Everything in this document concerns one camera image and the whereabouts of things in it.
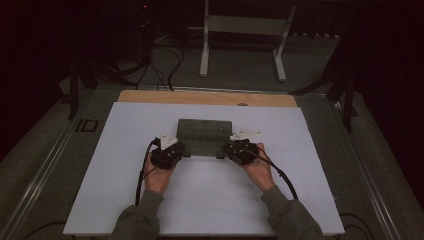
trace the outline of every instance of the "black controller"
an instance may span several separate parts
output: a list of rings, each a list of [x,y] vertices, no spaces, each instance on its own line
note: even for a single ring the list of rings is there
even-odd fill
[[[258,147],[256,144],[251,143],[249,139],[234,140],[230,143],[225,143],[222,148],[228,158],[239,165],[246,165],[255,161],[256,157],[251,153],[259,155]]]
[[[184,157],[190,157],[190,151],[186,150],[185,143],[178,141],[165,150],[161,149],[160,140],[154,141],[158,147],[152,151],[151,161],[153,165],[160,169],[172,169]]]

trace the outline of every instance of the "white surface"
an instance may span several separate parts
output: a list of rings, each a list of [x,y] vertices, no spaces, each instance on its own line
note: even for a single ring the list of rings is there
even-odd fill
[[[134,204],[147,146],[178,119],[229,120],[233,132],[258,129],[274,163],[286,172],[300,201],[324,234],[344,232],[300,108],[115,103],[75,200],[65,234],[111,233],[120,212]],[[274,180],[292,199],[284,180]],[[159,209],[161,234],[271,235],[260,191],[227,158],[183,158]]]

